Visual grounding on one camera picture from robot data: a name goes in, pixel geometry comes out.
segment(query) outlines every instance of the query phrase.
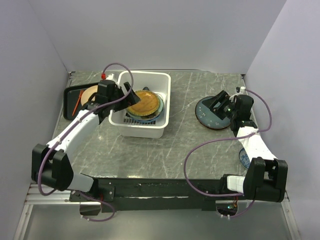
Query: metal frame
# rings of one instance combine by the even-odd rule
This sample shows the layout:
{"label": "metal frame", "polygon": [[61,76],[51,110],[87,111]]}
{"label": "metal frame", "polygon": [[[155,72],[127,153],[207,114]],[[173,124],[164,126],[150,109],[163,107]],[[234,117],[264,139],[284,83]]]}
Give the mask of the metal frame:
{"label": "metal frame", "polygon": [[[205,72],[205,71],[201,71],[201,70],[174,70],[171,72]],[[66,87],[69,87],[71,85],[72,79],[71,79],[71,75],[72,72],[69,72],[69,79],[67,82]],[[244,78],[242,76],[242,82],[243,85],[245,86],[245,81]],[[53,131],[53,135],[52,138],[55,136],[55,133],[57,131],[58,128],[58,124],[59,124],[59,120],[62,114],[62,110],[63,110],[63,104],[61,106],[57,121],[56,121],[56,125]],[[252,111],[252,117],[253,120],[255,122],[256,121],[256,116],[254,114],[254,112]],[[47,187],[47,186],[43,186],[43,190],[45,192],[49,192],[50,190],[52,190],[52,188]],[[51,194],[50,196],[42,196],[38,190],[38,186],[36,184],[31,184],[25,199],[25,203],[24,203],[24,207],[21,213],[21,217],[14,235],[14,240],[23,240],[25,237],[25,233],[29,224],[29,220],[30,220],[30,216],[33,210],[33,206],[34,205],[80,205],[80,202],[70,202],[69,198],[70,198],[70,193],[71,191],[67,190],[67,191],[62,191],[62,192],[54,192],[53,194]],[[217,204],[219,203],[230,203],[230,200],[216,200],[215,201]],[[81,202],[81,205],[99,205],[99,202]],[[290,205],[290,199],[288,197],[288,193],[285,193],[285,197],[284,200],[281,203],[282,205],[282,209],[283,209],[283,213],[291,234],[291,238],[293,240],[301,240],[301,235],[299,233],[299,229],[298,229],[298,225],[294,216],[294,213],[292,211],[291,205]]]}

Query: white plastic tub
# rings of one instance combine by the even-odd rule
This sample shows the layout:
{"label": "white plastic tub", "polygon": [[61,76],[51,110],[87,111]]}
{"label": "white plastic tub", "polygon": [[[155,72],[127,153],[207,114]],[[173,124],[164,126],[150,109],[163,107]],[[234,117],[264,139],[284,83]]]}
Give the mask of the white plastic tub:
{"label": "white plastic tub", "polygon": [[[158,139],[164,134],[164,129],[169,123],[171,77],[166,73],[131,71],[133,75],[133,91],[148,87],[150,91],[161,96],[164,109],[160,116],[152,122],[141,123],[126,116],[126,110],[111,112],[109,122],[117,126],[120,134],[127,137]],[[125,89],[124,83],[131,84],[128,71],[123,71],[118,78],[118,85]]]}

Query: black metal base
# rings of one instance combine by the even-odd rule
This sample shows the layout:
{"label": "black metal base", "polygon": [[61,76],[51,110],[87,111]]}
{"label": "black metal base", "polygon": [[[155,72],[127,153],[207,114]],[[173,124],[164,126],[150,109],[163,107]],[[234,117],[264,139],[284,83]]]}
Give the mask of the black metal base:
{"label": "black metal base", "polygon": [[[224,180],[193,179],[191,182],[209,194],[235,193],[224,189]],[[233,197],[206,197],[194,191],[185,179],[98,178],[100,194],[117,211],[201,209],[216,211],[216,200]],[[71,202],[88,202],[79,194],[70,195]],[[111,212],[102,206],[103,213]]]}

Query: white backdrop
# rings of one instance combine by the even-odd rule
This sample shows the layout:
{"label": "white backdrop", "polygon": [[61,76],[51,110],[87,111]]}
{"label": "white backdrop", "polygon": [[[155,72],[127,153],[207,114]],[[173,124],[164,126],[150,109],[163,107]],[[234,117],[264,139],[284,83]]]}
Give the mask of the white backdrop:
{"label": "white backdrop", "polygon": [[[319,13],[319,1],[287,0],[245,77],[273,113],[263,139],[288,163],[287,191],[304,240],[320,239]],[[263,103],[254,105],[267,126]]]}
{"label": "white backdrop", "polygon": [[285,0],[29,0],[68,71],[246,73]]}
{"label": "white backdrop", "polygon": [[53,134],[68,72],[28,1],[0,3],[0,232],[15,234],[31,153]]}

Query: dark blue plate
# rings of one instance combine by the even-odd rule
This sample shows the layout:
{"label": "dark blue plate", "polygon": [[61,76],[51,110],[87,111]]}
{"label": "dark blue plate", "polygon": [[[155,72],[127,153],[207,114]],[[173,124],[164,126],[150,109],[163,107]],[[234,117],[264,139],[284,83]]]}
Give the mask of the dark blue plate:
{"label": "dark blue plate", "polygon": [[203,105],[203,101],[212,98],[212,96],[206,96],[202,98],[195,106],[195,116],[198,121],[205,127],[214,130],[225,129],[230,126],[229,118],[221,120],[217,117],[209,108]]}

